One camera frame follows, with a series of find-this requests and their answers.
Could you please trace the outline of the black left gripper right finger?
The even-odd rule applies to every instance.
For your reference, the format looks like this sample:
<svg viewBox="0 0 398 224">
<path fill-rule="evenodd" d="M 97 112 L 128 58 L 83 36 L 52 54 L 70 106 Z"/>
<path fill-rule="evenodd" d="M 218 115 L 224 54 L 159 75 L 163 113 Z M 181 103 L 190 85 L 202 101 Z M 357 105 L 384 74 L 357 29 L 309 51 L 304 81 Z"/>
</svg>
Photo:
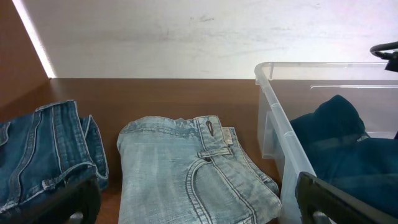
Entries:
<svg viewBox="0 0 398 224">
<path fill-rule="evenodd" d="M 308 172 L 299 173 L 295 197 L 302 223 L 391 224 L 397 218 L 337 189 Z"/>
</svg>

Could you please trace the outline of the teal blue garment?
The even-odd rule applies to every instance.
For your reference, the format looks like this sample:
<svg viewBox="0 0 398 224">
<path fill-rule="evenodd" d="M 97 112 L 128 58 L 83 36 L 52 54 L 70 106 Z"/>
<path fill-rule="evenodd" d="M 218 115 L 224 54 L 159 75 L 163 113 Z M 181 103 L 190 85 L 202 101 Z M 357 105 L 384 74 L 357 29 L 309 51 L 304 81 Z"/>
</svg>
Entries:
<svg viewBox="0 0 398 224">
<path fill-rule="evenodd" d="M 396 139 L 372 138 L 340 95 L 290 123 L 319 179 L 397 216 Z"/>
</svg>

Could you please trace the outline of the light blue jeans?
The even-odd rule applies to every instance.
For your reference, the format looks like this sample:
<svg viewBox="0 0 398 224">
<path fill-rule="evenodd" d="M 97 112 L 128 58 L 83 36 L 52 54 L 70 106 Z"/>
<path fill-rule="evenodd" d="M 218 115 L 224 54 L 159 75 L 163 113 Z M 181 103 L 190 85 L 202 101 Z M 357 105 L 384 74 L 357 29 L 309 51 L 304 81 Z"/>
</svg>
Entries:
<svg viewBox="0 0 398 224">
<path fill-rule="evenodd" d="M 217 116 L 148 116 L 118 136 L 119 223 L 268 223 L 279 188 Z"/>
</svg>

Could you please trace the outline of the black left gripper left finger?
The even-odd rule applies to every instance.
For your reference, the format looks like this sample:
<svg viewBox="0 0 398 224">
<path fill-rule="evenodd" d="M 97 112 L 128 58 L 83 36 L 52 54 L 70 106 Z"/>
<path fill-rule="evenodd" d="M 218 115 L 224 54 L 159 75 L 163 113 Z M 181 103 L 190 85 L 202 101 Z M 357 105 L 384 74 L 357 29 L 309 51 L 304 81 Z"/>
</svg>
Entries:
<svg viewBox="0 0 398 224">
<path fill-rule="evenodd" d="M 12 215 L 5 224 L 94 223 L 101 207 L 101 192 L 94 177 L 59 190 L 50 198 Z"/>
</svg>

